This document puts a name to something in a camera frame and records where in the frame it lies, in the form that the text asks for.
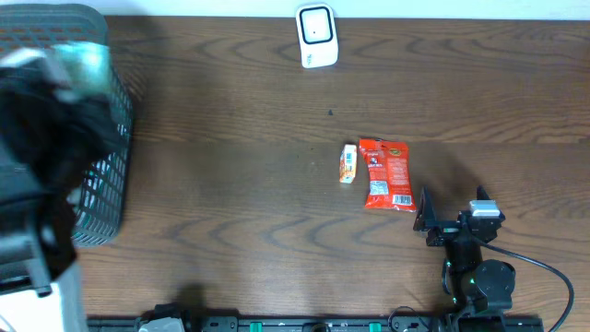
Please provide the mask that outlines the large red snack bag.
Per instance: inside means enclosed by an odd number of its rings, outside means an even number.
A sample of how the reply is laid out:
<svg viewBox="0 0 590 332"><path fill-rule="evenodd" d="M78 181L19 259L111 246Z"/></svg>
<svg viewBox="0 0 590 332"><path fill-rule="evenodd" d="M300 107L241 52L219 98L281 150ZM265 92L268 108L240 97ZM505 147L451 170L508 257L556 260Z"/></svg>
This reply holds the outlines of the large red snack bag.
<svg viewBox="0 0 590 332"><path fill-rule="evenodd" d="M369 193L365 207L415 212L408 145L363 138L360 140L360 153L369 173Z"/></svg>

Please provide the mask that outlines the light green snack packet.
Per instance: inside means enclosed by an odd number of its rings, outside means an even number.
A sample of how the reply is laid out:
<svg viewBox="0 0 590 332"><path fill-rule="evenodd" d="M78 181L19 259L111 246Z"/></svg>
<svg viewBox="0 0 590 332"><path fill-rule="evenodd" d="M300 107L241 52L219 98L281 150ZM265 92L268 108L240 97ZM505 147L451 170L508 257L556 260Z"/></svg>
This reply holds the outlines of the light green snack packet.
<svg viewBox="0 0 590 332"><path fill-rule="evenodd" d="M71 88L83 96L112 93L112 64L108 46L69 41L53 46L53 54L69 75Z"/></svg>

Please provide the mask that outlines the small orange snack packet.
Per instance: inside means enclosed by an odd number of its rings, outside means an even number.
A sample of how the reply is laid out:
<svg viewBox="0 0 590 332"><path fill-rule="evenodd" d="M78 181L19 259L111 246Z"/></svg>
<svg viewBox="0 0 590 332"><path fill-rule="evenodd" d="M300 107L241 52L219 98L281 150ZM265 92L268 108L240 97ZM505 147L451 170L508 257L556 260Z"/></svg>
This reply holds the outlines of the small orange snack packet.
<svg viewBox="0 0 590 332"><path fill-rule="evenodd" d="M340 155L339 162L339 182L342 184L351 184L357 172L358 150L354 144L346 144Z"/></svg>

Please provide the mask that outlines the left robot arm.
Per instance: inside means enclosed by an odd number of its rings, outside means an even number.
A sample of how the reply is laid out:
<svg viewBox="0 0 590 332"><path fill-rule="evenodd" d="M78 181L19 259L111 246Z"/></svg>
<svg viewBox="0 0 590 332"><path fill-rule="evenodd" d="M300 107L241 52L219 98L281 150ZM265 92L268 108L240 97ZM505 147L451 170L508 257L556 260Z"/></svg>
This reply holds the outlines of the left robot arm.
<svg viewBox="0 0 590 332"><path fill-rule="evenodd" d="M101 95L32 62L1 70L1 328L85 331L67 198L124 141Z"/></svg>

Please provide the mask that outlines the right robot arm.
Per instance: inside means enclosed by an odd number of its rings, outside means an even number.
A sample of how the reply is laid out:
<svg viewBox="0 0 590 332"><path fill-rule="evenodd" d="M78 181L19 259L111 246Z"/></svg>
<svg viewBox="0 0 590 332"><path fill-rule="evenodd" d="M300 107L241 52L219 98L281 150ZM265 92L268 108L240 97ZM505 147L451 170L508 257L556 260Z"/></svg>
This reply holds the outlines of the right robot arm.
<svg viewBox="0 0 590 332"><path fill-rule="evenodd" d="M481 248L497 237L505 216L483 187L455 219L438 219L429 191L421 190L414 231L426 234L426 244L442 247L443 291L453 297L455 309L432 318L430 331L505 331L503 312L513 306L514 267L485 260Z"/></svg>

